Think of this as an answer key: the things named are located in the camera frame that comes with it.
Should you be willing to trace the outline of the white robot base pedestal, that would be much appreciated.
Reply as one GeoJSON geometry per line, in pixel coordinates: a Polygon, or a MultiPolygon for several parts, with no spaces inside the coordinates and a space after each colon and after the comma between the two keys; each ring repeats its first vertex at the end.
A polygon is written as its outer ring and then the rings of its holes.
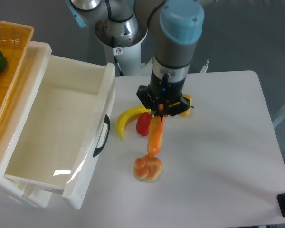
{"type": "Polygon", "coordinates": [[[147,28],[134,15],[127,21],[99,21],[95,34],[102,43],[106,61],[115,66],[115,76],[142,76],[151,63],[142,62],[142,42],[147,28]]]}

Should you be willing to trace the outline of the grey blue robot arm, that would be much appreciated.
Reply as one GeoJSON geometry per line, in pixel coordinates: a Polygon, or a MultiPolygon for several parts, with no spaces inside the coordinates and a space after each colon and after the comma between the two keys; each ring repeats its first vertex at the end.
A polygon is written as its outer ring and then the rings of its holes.
{"type": "Polygon", "coordinates": [[[190,108],[182,88],[197,41],[202,34],[208,0],[69,0],[79,27],[94,25],[106,60],[119,76],[140,71],[141,43],[156,40],[149,85],[137,96],[155,116],[175,116],[190,108]]]}

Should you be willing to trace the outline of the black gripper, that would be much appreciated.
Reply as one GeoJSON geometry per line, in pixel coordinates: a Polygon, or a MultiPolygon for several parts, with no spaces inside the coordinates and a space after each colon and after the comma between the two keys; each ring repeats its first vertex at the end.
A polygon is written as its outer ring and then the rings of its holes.
{"type": "Polygon", "coordinates": [[[182,89],[187,71],[153,70],[148,86],[139,86],[137,97],[152,116],[165,117],[178,115],[191,108],[190,101],[183,98],[182,89]]]}

